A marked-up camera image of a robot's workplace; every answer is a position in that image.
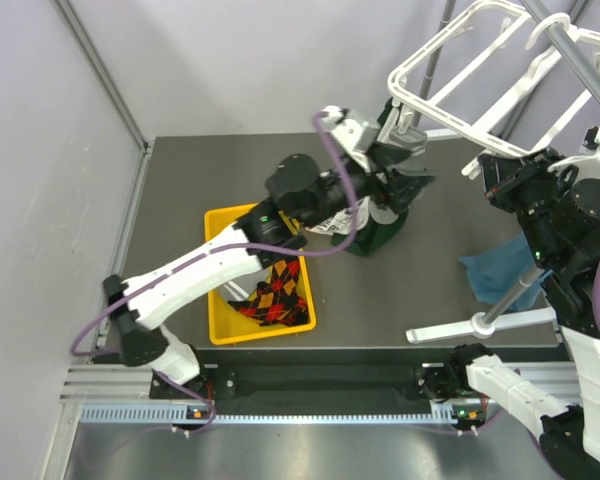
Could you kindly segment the grey striped sock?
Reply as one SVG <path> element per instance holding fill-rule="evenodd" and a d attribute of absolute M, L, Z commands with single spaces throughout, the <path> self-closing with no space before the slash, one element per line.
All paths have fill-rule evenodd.
<path fill-rule="evenodd" d="M 408 129 L 405 134 L 378 135 L 366 152 L 372 178 L 369 214 L 389 225 L 409 212 L 411 204 L 435 179 L 426 168 L 426 134 Z"/>

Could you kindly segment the white clip hanger frame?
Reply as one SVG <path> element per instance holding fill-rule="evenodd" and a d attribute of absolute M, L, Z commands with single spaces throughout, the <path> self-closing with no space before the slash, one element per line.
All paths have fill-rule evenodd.
<path fill-rule="evenodd" d="M 451 21 L 455 20 L 474 2 L 468 4 Z M 505 11 L 481 10 L 453 33 L 435 54 L 427 56 L 405 78 L 401 79 L 401 87 L 422 99 L 432 99 L 444 85 L 485 50 L 501 33 L 509 29 L 514 21 L 514 17 Z M 550 48 L 551 42 L 545 35 L 540 36 L 532 48 L 526 46 L 529 35 L 535 26 L 534 21 L 526 22 L 474 73 L 442 100 L 439 104 L 440 108 L 469 124 L 476 122 L 527 71 L 535 58 Z M 581 43 L 579 48 L 600 70 L 600 47 Z M 401 109 L 406 107 L 394 100 L 388 85 L 387 89 L 393 104 L 393 111 L 392 116 L 387 119 L 382 128 L 382 134 L 398 134 L 396 123 Z M 591 127 L 600 127 L 600 105 L 595 99 L 590 99 L 546 147 L 536 149 L 534 146 L 583 90 L 583 84 L 569 64 L 559 61 L 537 87 L 489 132 L 501 140 L 524 149 L 523 155 L 546 147 L 552 147 L 567 157 L 578 155 L 587 131 Z M 425 128 L 429 124 L 435 124 L 451 131 L 431 118 L 416 112 L 409 129 Z"/>

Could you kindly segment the blue cloth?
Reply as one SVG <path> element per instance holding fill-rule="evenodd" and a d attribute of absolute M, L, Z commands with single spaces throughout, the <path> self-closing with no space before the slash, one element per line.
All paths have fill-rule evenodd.
<path fill-rule="evenodd" d="M 467 279 L 478 302 L 495 305 L 520 277 L 535 267 L 534 256 L 523 233 L 479 255 L 461 256 Z"/>

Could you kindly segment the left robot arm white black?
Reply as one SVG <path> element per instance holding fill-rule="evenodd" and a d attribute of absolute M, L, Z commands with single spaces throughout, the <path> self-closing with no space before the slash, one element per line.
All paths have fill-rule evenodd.
<path fill-rule="evenodd" d="M 217 236 L 177 260 L 142 276 L 107 278 L 105 311 L 114 327 L 120 358 L 127 367 L 148 366 L 185 396 L 206 387 L 207 374 L 194 349 L 165 327 L 185 305 L 236 278 L 259 272 L 283 257 L 309 256 L 296 227 L 314 228 L 340 213 L 350 218 L 336 251 L 354 242 L 362 217 L 360 201 L 370 200 L 394 215 L 429 185 L 433 174 L 421 166 L 424 147 L 373 142 L 364 162 L 335 154 L 334 169 L 321 171 L 313 158 L 283 159 L 267 179 L 268 196 Z"/>

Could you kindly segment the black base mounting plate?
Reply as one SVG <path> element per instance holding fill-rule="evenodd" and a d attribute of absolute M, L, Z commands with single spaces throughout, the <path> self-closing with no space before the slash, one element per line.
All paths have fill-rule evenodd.
<path fill-rule="evenodd" d="M 167 375 L 154 374 L 155 390 L 166 395 L 182 394 L 212 401 L 233 401 L 251 398 L 258 393 L 287 395 L 297 400 L 299 395 L 322 395 L 340 392 L 347 395 L 360 392 L 391 393 L 409 401 L 429 399 L 442 403 L 466 396 L 470 391 L 453 373 L 442 367 L 411 367 L 409 365 L 261 365 L 203 369 L 199 375 L 183 384 Z"/>

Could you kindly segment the white hanger clip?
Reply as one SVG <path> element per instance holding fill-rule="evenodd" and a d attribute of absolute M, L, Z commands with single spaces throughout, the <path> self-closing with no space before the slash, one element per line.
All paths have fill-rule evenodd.
<path fill-rule="evenodd" d="M 415 112 L 411 109 L 402 108 L 399 114 L 399 118 L 396 123 L 397 131 L 399 135 L 405 134 L 413 123 Z"/>

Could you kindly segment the green and white sock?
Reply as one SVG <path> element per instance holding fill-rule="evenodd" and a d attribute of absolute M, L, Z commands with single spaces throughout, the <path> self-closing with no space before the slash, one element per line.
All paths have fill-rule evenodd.
<path fill-rule="evenodd" d="M 393 104 L 391 101 L 387 101 L 376 120 L 381 128 L 384 127 L 387 119 L 392 116 L 392 111 Z M 323 122 L 322 128 L 327 132 Z M 342 150 L 341 162 L 348 169 L 350 180 L 359 178 L 362 173 L 370 174 L 366 153 L 349 154 L 340 147 L 332 136 L 331 138 L 333 145 Z M 308 231 L 329 236 L 333 246 L 344 244 L 346 251 L 364 257 L 373 254 L 391 240 L 403 227 L 407 215 L 400 215 L 398 220 L 392 224 L 381 225 L 374 221 L 369 214 L 371 192 L 364 194 L 360 188 L 356 188 L 355 197 L 357 199 L 355 209 L 352 209 L 350 203 L 346 202 L 344 209 L 310 227 Z"/>

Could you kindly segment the yellow plastic bin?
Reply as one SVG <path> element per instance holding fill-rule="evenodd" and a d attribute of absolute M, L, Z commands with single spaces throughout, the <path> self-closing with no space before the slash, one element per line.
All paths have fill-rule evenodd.
<path fill-rule="evenodd" d="M 209 241 L 224 228 L 231 225 L 238 217 L 246 214 L 253 204 L 238 205 L 209 210 L 204 215 L 205 240 Z M 310 285 L 310 277 L 306 260 L 299 262 L 299 285 L 297 292 L 307 303 L 308 321 L 298 326 L 273 325 L 261 327 L 258 322 L 235 311 L 214 290 L 207 295 L 209 339 L 215 346 L 237 345 L 269 338 L 298 335 L 314 330 L 317 326 L 317 315 Z"/>

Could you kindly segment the red black argyle sock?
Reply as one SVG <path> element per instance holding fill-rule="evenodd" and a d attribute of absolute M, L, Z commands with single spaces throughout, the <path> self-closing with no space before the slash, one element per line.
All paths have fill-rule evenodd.
<path fill-rule="evenodd" d="M 283 257 L 270 267 L 267 281 L 257 283 L 246 300 L 229 300 L 239 314 L 259 323 L 260 327 L 294 327 L 309 322 L 307 301 L 298 294 L 301 266 L 298 257 Z"/>

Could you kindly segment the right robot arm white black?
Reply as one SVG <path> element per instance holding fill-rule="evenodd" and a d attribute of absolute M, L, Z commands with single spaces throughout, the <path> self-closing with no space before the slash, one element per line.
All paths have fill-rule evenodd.
<path fill-rule="evenodd" d="M 580 400 L 539 389 L 475 343 L 445 365 L 449 388 L 495 400 L 538 442 L 563 479 L 600 479 L 600 175 L 547 148 L 519 158 L 478 157 L 489 203 L 515 214 L 575 365 Z"/>

